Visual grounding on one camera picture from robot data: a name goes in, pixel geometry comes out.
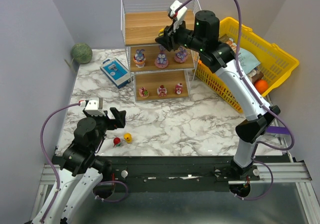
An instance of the marble surface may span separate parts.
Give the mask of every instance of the marble surface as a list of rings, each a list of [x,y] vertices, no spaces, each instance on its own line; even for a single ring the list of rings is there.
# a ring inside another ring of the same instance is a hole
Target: marble surface
[[[128,66],[124,49],[93,50],[92,62],[79,68],[70,102],[102,97],[104,110],[111,107],[126,110],[125,128],[107,131],[99,155],[223,156],[236,153],[238,137],[235,127],[244,117],[202,81],[195,78],[189,98],[136,103],[132,83],[117,89],[100,70],[102,61],[113,57]],[[56,149],[58,156],[73,140],[73,131],[83,117],[80,107],[68,110]],[[114,148],[113,138],[123,138],[125,133],[132,134],[133,142],[123,142],[122,146]],[[262,139],[278,144],[278,139],[272,136]],[[260,145],[256,154],[282,153]]]

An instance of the orange fruit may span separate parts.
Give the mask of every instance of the orange fruit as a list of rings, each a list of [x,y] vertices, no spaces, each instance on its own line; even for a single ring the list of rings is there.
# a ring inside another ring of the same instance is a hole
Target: orange fruit
[[[258,80],[254,83],[254,86],[256,90],[259,92],[259,94],[263,94],[268,89],[268,83],[265,80]]]

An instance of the purple bar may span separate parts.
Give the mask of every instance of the purple bar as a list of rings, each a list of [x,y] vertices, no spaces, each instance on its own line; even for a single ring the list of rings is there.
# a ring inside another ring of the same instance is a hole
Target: purple bar
[[[283,128],[283,127],[275,127],[275,126],[270,126],[266,129],[266,131],[268,133],[276,133],[276,134],[285,134],[285,135],[289,135],[289,131],[287,128]]]

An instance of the gray floor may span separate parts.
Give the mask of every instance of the gray floor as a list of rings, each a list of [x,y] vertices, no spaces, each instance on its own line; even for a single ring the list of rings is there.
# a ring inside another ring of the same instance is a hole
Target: gray floor
[[[268,185],[255,184],[250,196]],[[307,224],[295,184],[274,184],[263,199],[246,202],[231,193],[135,193],[117,204],[90,195],[73,224]]]

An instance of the yellow plastic crate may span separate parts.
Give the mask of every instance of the yellow plastic crate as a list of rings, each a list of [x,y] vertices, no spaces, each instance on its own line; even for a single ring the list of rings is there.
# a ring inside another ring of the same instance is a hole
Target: yellow plastic crate
[[[220,21],[220,36],[225,34],[235,42],[238,40],[239,22],[227,17]],[[299,65],[299,61],[280,49],[275,43],[269,43],[259,37],[249,27],[242,25],[240,47],[250,51],[260,62],[258,69],[264,74],[263,79],[269,88],[262,94],[265,97],[271,90],[279,87]],[[210,86],[235,110],[242,113],[242,109],[228,87],[209,68],[199,61],[196,76]]]

